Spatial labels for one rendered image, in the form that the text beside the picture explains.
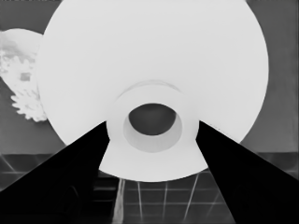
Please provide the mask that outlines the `small white toothed gear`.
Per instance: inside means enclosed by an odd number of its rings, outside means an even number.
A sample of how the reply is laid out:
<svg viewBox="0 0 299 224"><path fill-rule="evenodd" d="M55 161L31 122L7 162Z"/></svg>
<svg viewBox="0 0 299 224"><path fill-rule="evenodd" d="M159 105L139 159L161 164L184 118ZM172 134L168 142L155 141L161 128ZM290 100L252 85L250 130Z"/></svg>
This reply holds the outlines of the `small white toothed gear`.
<svg viewBox="0 0 299 224"><path fill-rule="evenodd" d="M12 106L19 115L34 122L46 121L48 118L40 101L39 93L32 89L15 90L11 96Z"/></svg>
<svg viewBox="0 0 299 224"><path fill-rule="evenodd" d="M21 28L0 32L0 50L9 56L21 56L34 60L43 35Z"/></svg>

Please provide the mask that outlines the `large thick white disc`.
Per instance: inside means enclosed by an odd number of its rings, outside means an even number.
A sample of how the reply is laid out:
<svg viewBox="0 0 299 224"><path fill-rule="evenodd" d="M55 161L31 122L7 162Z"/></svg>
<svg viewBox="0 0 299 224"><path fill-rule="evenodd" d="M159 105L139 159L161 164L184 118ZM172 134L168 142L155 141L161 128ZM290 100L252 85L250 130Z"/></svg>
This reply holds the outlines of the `large thick white disc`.
<svg viewBox="0 0 299 224"><path fill-rule="evenodd" d="M100 168L160 182L206 168L197 133L240 142L268 84L247 0L63 0L37 54L38 90L60 139L106 124Z"/></svg>

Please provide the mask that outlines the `white round carrier with pins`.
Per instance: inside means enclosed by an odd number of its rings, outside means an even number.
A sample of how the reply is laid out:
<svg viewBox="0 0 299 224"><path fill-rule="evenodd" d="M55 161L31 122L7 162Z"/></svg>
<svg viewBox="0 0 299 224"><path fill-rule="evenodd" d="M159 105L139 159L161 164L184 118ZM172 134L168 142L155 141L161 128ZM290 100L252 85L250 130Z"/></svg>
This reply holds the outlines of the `white round carrier with pins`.
<svg viewBox="0 0 299 224"><path fill-rule="evenodd" d="M21 28L0 31L0 78L12 91L12 106L34 122L46 121L36 83L36 55L42 34Z"/></svg>

